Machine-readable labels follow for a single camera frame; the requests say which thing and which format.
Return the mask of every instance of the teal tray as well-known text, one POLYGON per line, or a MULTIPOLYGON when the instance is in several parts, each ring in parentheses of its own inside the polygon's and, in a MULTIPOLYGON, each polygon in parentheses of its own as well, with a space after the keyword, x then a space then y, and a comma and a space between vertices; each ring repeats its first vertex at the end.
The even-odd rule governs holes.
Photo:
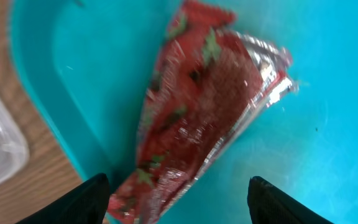
MULTIPOLYGON (((117 187, 134 169, 145 89, 180 1, 12 4, 25 89, 80 177, 104 172, 117 187)), ((358 1, 218 4, 238 31, 292 52, 300 92, 257 118, 160 222, 250 223, 248 181, 260 175, 332 222, 358 223, 358 1)))

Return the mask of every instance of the red wrapper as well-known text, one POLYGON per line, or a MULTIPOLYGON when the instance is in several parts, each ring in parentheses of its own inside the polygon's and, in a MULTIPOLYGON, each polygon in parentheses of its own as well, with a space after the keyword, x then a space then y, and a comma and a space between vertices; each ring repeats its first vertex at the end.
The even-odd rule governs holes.
POLYGON ((155 223, 266 107, 296 86, 286 50, 227 30, 230 11, 185 1, 158 56, 137 169, 111 195, 123 223, 155 223))

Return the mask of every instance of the wooden table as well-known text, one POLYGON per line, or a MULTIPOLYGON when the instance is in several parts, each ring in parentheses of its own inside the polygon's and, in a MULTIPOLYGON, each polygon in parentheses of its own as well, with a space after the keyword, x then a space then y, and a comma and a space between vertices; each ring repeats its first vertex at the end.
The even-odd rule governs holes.
POLYGON ((0 224, 15 223, 81 183, 19 83, 9 59, 8 0, 0 0, 0 98, 29 144, 28 164, 0 185, 0 224))

